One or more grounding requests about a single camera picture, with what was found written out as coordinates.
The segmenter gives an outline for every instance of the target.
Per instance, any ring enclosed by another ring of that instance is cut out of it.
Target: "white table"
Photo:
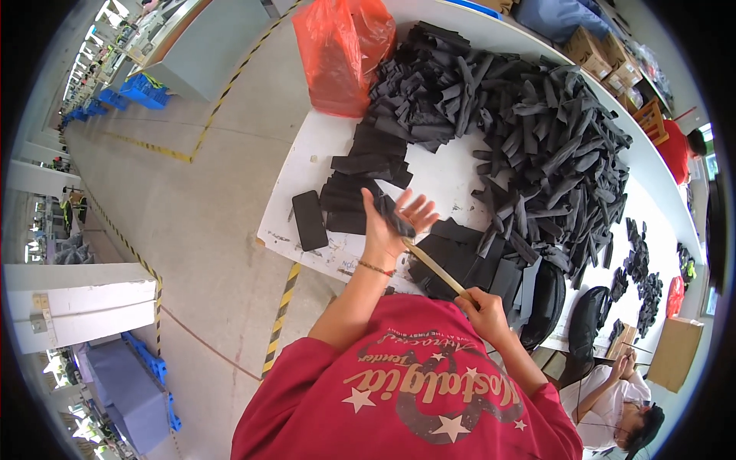
[[[475,48],[517,52],[528,60],[536,60],[540,54],[545,54],[560,63],[569,62],[551,47],[508,24],[452,4],[431,0],[385,0],[384,3],[399,24],[400,34],[402,32],[405,34],[408,30],[408,26],[403,26],[402,23],[423,20],[458,31],[471,40]],[[662,331],[670,280],[679,274],[676,244],[678,241],[682,242],[693,254],[696,263],[700,264],[702,259],[698,237],[690,213],[680,199],[677,185],[654,145],[636,121],[599,83],[587,75],[584,77],[601,103],[619,114],[616,125],[634,139],[631,149],[620,153],[621,160],[631,168],[631,176],[626,186],[629,199],[624,216],[636,219],[639,229],[641,221],[646,221],[648,226],[646,241],[650,253],[649,269],[650,272],[660,272],[659,277],[664,284],[657,321],[649,328],[647,336],[637,343],[638,347],[654,351]],[[294,139],[258,229],[259,239],[269,249],[346,282],[350,279],[362,253],[364,237],[328,232],[328,247],[303,252],[299,247],[291,198],[309,190],[316,190],[319,193],[331,174],[331,157],[345,156],[349,152],[357,123],[356,119],[327,116],[314,110],[307,115]],[[483,148],[485,144],[478,132],[451,141],[447,146],[440,147],[436,154],[410,144],[406,153],[408,170],[414,174],[410,187],[417,194],[424,193],[433,199],[442,219],[453,217],[461,225],[485,230],[489,224],[485,206],[470,196],[473,189],[482,188],[475,174],[475,166],[481,161],[474,159],[471,152]],[[380,180],[378,182],[380,187],[394,198],[401,192],[393,185]],[[620,225],[614,224],[612,232],[615,252],[611,269],[605,270],[601,267],[593,269],[589,266],[583,278],[583,286],[610,286],[613,271],[628,255],[630,244],[626,237],[625,221]],[[599,260],[603,260],[602,254],[599,255]],[[399,263],[397,275],[390,285],[400,292],[419,293],[419,289],[408,276],[408,257],[402,257]],[[567,349],[570,309],[576,298],[585,290],[577,292],[569,286],[568,281],[565,308],[553,335],[544,343],[546,347]],[[595,341],[598,345],[595,351],[597,356],[605,356],[609,343],[608,336],[617,318],[633,326],[637,324],[641,304],[637,296],[637,287],[629,278],[629,290],[618,303],[614,304],[609,320]],[[641,352],[638,362],[648,364],[651,357],[651,354]]]

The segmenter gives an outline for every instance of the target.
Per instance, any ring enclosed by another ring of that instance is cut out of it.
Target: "factory floor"
[[[310,109],[289,21],[243,68],[190,163],[217,104],[174,96],[161,111],[131,104],[65,132],[85,190],[163,278],[161,357],[183,427],[148,460],[228,459],[233,429],[258,388],[292,262],[259,245],[256,233]],[[116,232],[108,234],[136,262]],[[301,268],[277,353],[306,335],[343,286]],[[134,333],[156,349],[155,325]]]

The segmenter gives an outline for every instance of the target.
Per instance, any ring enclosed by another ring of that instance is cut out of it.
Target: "wooden chair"
[[[662,122],[662,112],[659,111],[658,98],[655,97],[649,101],[633,117],[654,146],[658,146],[670,138],[670,135],[665,131],[665,124]]]

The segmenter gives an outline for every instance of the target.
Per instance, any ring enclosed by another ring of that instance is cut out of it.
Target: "cardboard box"
[[[483,5],[491,10],[498,11],[502,15],[511,15],[511,7],[514,6],[514,0],[472,0],[473,3]]]
[[[563,48],[563,52],[574,63],[587,70],[598,81],[601,81],[613,70],[608,64],[605,53],[601,50],[600,42],[584,27],[575,31],[570,41]]]
[[[642,80],[639,64],[626,51],[621,40],[616,38],[611,32],[608,32],[603,43],[601,43],[601,50],[605,53],[605,56],[608,58],[608,64],[612,67],[609,78],[612,78],[613,75],[616,75],[618,78],[615,84],[612,84],[613,88],[617,87],[619,83],[626,88],[633,88],[634,85]]]
[[[602,83],[605,89],[616,97],[621,96],[627,89],[629,89],[629,87],[626,86],[626,83],[617,74],[610,74]]]
[[[637,109],[637,106],[634,105],[633,101],[626,95],[626,93],[616,96],[616,99],[630,114],[634,115],[636,112],[639,111],[639,109]]]
[[[703,323],[693,319],[667,318],[657,351],[651,360],[648,380],[677,393],[685,382],[703,334]]]

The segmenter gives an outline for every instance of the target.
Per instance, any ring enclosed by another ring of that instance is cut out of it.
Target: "white pillar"
[[[40,161],[41,163],[53,163],[54,158],[61,157],[68,160],[70,157],[66,153],[62,152],[61,149],[54,150],[48,147],[44,147],[32,142],[26,141],[23,144],[21,150],[21,157],[28,158],[29,160]]]
[[[155,321],[156,279],[139,263],[21,263],[3,265],[3,270],[22,353],[79,344]]]
[[[7,186],[32,194],[61,198],[64,187],[79,188],[80,178],[74,174],[11,160]]]
[[[34,144],[46,147],[47,149],[58,150],[61,152],[63,145],[59,142],[59,135],[59,132],[56,130],[52,130],[51,132],[44,130],[38,131],[33,136],[29,136],[28,140]]]

